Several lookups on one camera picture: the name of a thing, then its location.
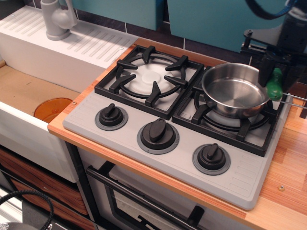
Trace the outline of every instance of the wooden countertop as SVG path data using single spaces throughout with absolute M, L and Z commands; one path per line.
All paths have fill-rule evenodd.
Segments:
M 153 45 L 157 50 L 175 56 L 188 55 L 190 60 L 206 66 L 224 63 L 218 59 L 141 38 L 120 58 L 124 58 L 135 45 Z M 50 133 L 252 228 L 307 229 L 307 119 L 299 117 L 302 109 L 291 107 L 257 204 L 254 209 L 246 211 L 64 129 L 63 119 L 115 65 L 113 63 L 48 125 Z M 280 186 L 284 187 L 284 191 L 279 190 Z

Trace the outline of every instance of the stove knob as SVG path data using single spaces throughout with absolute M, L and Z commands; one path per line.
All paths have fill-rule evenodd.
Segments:
M 101 110 L 99 114 L 99 122 L 107 127 L 113 127 L 120 124 L 124 119 L 122 111 L 113 103 Z
M 203 168 L 208 170 L 221 169 L 226 163 L 224 151 L 216 143 L 203 147 L 197 160 Z
M 175 140 L 176 135 L 173 128 L 162 118 L 147 124 L 141 133 L 142 143 L 153 150 L 164 150 L 170 147 Z

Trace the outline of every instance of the oven window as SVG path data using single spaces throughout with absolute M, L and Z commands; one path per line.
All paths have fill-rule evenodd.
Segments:
M 108 187 L 107 193 L 113 215 L 125 222 L 134 230 L 180 230 L 170 221 L 151 212 L 147 208 L 125 197 L 121 193 Z

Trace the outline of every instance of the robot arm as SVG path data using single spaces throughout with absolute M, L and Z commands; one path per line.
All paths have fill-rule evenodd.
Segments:
M 307 0 L 289 0 L 278 14 L 264 11 L 255 0 L 246 0 L 259 17 L 275 19 L 285 15 L 283 24 L 273 29 L 246 30 L 241 53 L 258 56 L 259 83 L 266 86 L 276 67 L 283 71 L 282 89 L 288 92 L 301 78 L 307 78 Z M 266 47 L 252 45 L 260 42 Z

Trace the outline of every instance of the stainless steel pan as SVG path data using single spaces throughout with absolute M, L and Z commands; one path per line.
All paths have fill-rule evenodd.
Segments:
M 226 63 L 205 72 L 201 84 L 207 105 L 230 118 L 257 115 L 269 100 L 266 88 L 258 84 L 258 69 Z

